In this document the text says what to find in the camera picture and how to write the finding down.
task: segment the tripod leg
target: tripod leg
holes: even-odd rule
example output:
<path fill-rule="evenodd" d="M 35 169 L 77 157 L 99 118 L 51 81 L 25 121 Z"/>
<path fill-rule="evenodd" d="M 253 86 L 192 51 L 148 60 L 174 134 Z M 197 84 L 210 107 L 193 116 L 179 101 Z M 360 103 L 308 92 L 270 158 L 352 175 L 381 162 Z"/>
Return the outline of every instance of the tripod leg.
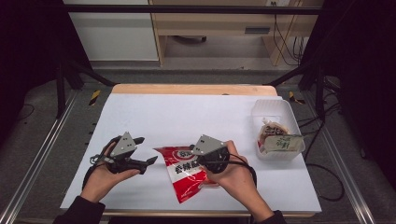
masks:
<path fill-rule="evenodd" d="M 58 93 L 58 114 L 56 119 L 60 118 L 66 107 L 66 98 L 64 95 L 64 76 L 62 74 L 62 67 L 56 68 L 56 90 Z"/>
<path fill-rule="evenodd" d="M 92 71 L 91 69 L 89 69 L 89 68 L 86 68 L 86 67 L 82 66 L 82 65 L 79 64 L 79 63 L 76 63 L 76 62 L 74 62 L 74 61 L 71 61 L 71 62 L 69 62 L 69 64 L 70 64 L 70 66 L 72 66 L 74 69 L 78 70 L 79 72 L 84 73 L 84 74 L 87 74 L 88 76 L 90 76 L 90 77 L 92 77 L 92 78 L 94 78 L 94 79 L 100 81 L 101 83 L 103 83 L 103 84 L 105 84 L 105 85 L 107 85 L 107 86 L 109 86 L 109 87 L 112 87 L 112 86 L 115 86 L 115 85 L 119 84 L 119 83 L 116 83 L 116 82 L 112 82 L 112 81 L 110 81 L 110 80 L 108 80 L 108 79 L 106 79 L 106 78 L 104 78 L 104 77 L 101 77 L 99 74 L 93 72 L 93 71 Z"/>
<path fill-rule="evenodd" d="M 311 63 L 305 63 L 305 64 L 289 71 L 287 74 L 283 75 L 282 77 L 279 77 L 268 84 L 262 84 L 262 85 L 270 85 L 270 86 L 276 87 L 276 86 L 282 84 L 283 82 L 289 80 L 292 77 L 303 74 L 305 72 L 305 70 L 310 67 L 310 65 L 311 65 Z"/>
<path fill-rule="evenodd" d="M 315 109 L 317 110 L 319 118 L 324 122 L 326 115 L 324 112 L 323 91 L 324 91 L 324 74 L 323 69 L 318 67 L 317 76 L 317 94 L 315 99 Z"/>

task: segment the black curtain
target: black curtain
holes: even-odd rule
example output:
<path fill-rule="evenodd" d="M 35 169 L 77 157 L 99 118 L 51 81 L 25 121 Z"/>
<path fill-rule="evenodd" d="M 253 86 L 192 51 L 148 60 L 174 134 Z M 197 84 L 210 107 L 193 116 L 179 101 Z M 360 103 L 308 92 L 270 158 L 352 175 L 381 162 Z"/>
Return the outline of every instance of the black curtain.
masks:
<path fill-rule="evenodd" d="M 73 59 L 91 68 L 67 12 L 40 10 L 62 0 L 0 1 L 0 145 L 9 134 L 26 93 L 56 78 L 61 60 Z M 65 67 L 66 78 L 78 72 Z"/>
<path fill-rule="evenodd" d="M 396 188 L 396 1 L 332 0 L 326 1 L 325 7 L 337 12 L 319 16 L 303 64 L 314 60 L 321 49 L 315 60 L 325 76 L 340 79 L 339 100 L 361 148 Z M 325 39 L 325 47 L 320 48 Z M 314 76 L 311 70 L 303 79 Z"/>

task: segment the white tabletop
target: white tabletop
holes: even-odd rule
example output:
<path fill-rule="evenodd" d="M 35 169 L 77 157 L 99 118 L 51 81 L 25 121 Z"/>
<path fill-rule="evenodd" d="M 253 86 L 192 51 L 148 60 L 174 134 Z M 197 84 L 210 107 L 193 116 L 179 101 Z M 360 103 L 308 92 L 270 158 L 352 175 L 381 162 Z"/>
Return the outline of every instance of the white tabletop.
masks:
<path fill-rule="evenodd" d="M 68 208 L 80 194 L 90 157 L 99 154 L 108 141 L 128 131 L 133 138 L 145 137 L 133 159 L 159 156 L 144 175 L 118 184 L 102 200 L 108 214 L 149 213 L 242 214 L 248 211 L 224 189 L 201 189 L 179 203 L 162 155 L 155 147 L 189 146 L 201 134 L 221 141 L 234 140 L 241 155 L 256 170 L 258 190 L 273 210 L 285 214 L 315 214 L 321 211 L 301 155 L 292 161 L 262 161 L 256 155 L 257 128 L 251 109 L 259 99 L 277 96 L 175 95 L 111 93 L 91 142 L 61 208 Z"/>

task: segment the black sleeve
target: black sleeve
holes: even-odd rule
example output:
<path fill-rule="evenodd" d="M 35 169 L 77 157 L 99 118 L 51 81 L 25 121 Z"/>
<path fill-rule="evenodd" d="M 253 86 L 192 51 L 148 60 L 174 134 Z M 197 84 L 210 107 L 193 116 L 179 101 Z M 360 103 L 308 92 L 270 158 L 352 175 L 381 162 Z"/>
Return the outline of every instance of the black sleeve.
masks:
<path fill-rule="evenodd" d="M 268 217 L 262 222 L 258 222 L 258 224 L 286 224 L 286 220 L 280 211 L 275 211 L 273 216 Z"/>
<path fill-rule="evenodd" d="M 77 196 L 69 209 L 56 217 L 53 224 L 98 224 L 104 211 L 104 204 L 91 203 Z"/>

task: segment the plastic food container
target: plastic food container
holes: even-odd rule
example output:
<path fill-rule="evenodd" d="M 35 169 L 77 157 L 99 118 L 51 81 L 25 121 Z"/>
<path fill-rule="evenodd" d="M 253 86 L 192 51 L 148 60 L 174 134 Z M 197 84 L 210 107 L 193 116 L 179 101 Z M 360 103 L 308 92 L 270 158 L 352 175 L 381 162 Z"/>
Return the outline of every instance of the plastic food container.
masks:
<path fill-rule="evenodd" d="M 251 110 L 251 117 L 253 118 L 254 133 L 257 134 L 257 141 L 265 119 L 287 127 L 289 134 L 301 134 L 290 104 L 285 100 L 258 100 Z M 261 160 L 271 161 L 291 161 L 304 150 L 304 142 L 295 151 L 261 152 L 259 144 L 256 147 L 257 156 Z"/>

